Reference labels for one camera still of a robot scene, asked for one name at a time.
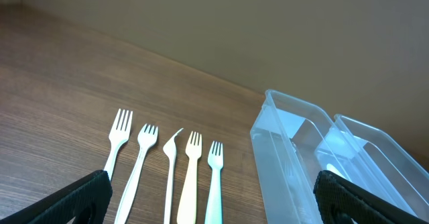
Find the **fork with missing tines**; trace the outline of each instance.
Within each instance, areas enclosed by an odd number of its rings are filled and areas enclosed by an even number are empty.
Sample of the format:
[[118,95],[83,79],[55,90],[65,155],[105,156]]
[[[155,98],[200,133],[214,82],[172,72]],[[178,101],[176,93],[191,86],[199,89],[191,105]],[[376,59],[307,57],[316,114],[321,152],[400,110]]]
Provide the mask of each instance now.
[[113,169],[115,168],[115,160],[119,149],[129,139],[129,132],[131,129],[131,122],[133,120],[133,111],[118,110],[115,121],[113,122],[112,129],[110,130],[109,139],[111,143],[111,150],[109,157],[106,161],[105,169],[109,174],[109,180],[112,180]]
[[212,168],[212,182],[208,194],[204,224],[222,223],[221,170],[223,168],[223,144],[213,141],[208,153],[208,165]]
[[177,154],[176,143],[174,143],[174,139],[182,130],[183,128],[179,129],[179,131],[177,131],[162,148],[164,153],[166,153],[168,160],[170,162],[170,167],[168,168],[168,179],[167,179],[166,207],[164,209],[164,224],[170,224],[170,217],[172,214],[174,163],[176,162],[176,154]]
[[177,212],[178,224],[193,224],[196,220],[196,173],[198,159],[201,157],[201,149],[202,136],[197,132],[191,132],[186,145],[189,164]]

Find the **cream plastic fork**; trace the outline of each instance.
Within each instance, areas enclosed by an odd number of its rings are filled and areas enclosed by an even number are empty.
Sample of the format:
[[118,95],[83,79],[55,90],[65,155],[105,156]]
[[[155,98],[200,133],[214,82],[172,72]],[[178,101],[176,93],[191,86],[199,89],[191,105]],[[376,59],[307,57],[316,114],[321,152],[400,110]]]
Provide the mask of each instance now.
[[115,160],[119,149],[129,139],[129,132],[131,129],[131,122],[133,120],[133,111],[130,111],[128,118],[128,110],[118,110],[115,121],[113,122],[112,129],[110,130],[109,139],[111,143],[111,150],[107,158],[104,170],[109,174],[109,180],[112,180],[113,169],[115,168]]
[[177,131],[170,140],[162,148],[164,153],[166,153],[170,167],[168,168],[168,180],[167,180],[167,191],[166,191],[166,206],[164,209],[164,224],[170,223],[171,213],[172,213],[172,199],[173,199],[173,180],[174,180],[174,163],[176,162],[176,143],[174,143],[174,138],[183,130],[181,128]]
[[201,157],[201,149],[202,136],[197,132],[191,132],[188,144],[186,145],[186,155],[189,157],[189,164],[179,202],[177,213],[178,224],[194,224],[196,220],[196,173],[198,159]]
[[118,211],[115,218],[115,224],[124,224],[127,221],[128,214],[134,201],[137,186],[139,184],[141,169],[147,151],[156,143],[158,139],[158,127],[145,124],[139,133],[137,140],[139,141],[140,151],[135,162],[131,176],[123,191],[121,202],[119,203]]
[[223,168],[223,144],[213,141],[208,153],[208,165],[212,168],[212,181],[208,193],[204,224],[222,224],[221,170]]

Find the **wooden table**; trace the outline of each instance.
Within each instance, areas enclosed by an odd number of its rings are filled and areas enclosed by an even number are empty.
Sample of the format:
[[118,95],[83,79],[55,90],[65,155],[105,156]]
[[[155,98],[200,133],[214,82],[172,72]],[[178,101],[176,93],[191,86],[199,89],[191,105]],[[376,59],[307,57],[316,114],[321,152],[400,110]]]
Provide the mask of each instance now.
[[113,223],[145,123],[160,128],[148,152],[128,223],[162,223],[168,173],[165,142],[181,127],[172,222],[192,130],[203,136],[197,223],[204,223],[213,140],[224,143],[225,223],[265,223],[249,131],[264,96],[131,44],[43,13],[0,7],[0,219],[102,169],[118,108],[134,111],[119,152],[105,223]]

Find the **clear plastic container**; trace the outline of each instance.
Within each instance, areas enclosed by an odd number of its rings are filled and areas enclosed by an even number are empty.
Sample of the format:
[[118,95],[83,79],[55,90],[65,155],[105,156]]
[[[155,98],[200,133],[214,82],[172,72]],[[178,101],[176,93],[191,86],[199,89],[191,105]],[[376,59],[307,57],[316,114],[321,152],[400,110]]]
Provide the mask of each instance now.
[[429,221],[429,175],[382,131],[268,90],[251,129],[268,223],[322,223],[312,189],[330,170]]

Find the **white plastic fork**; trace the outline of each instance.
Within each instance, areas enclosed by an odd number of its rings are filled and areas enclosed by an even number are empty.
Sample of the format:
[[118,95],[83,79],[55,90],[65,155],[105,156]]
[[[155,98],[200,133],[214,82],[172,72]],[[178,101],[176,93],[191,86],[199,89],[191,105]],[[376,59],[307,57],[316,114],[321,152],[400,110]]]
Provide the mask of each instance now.
[[183,130],[181,128],[177,131],[170,140],[162,148],[164,153],[166,153],[170,167],[168,168],[168,180],[167,180],[167,191],[166,191],[166,206],[164,209],[164,224],[169,224],[172,214],[172,199],[173,199],[173,180],[174,180],[174,163],[176,162],[176,143],[174,143],[174,138]]
[[189,157],[189,165],[179,202],[177,213],[178,224],[194,224],[196,220],[196,173],[198,159],[201,157],[201,149],[202,136],[197,132],[191,132],[188,144],[186,145],[186,155]]
[[156,143],[157,139],[158,127],[145,124],[143,128],[141,128],[139,137],[137,137],[140,145],[139,155],[127,185],[125,186],[125,190],[123,191],[115,218],[115,224],[124,224],[127,221],[128,214],[131,210],[131,206],[133,205],[135,193],[137,192],[137,186],[139,185],[143,161],[145,160],[147,151]]
[[111,143],[111,150],[104,168],[104,170],[107,171],[107,174],[109,174],[109,180],[112,180],[113,169],[115,168],[115,161],[118,151],[121,146],[129,139],[131,122],[133,120],[133,112],[130,111],[129,118],[128,112],[128,110],[122,110],[121,114],[121,109],[119,109],[118,114],[116,114],[115,121],[113,122],[112,129],[110,130],[109,139]]
[[208,153],[208,165],[212,168],[212,181],[208,194],[204,224],[222,223],[221,170],[223,168],[223,144],[213,141]]

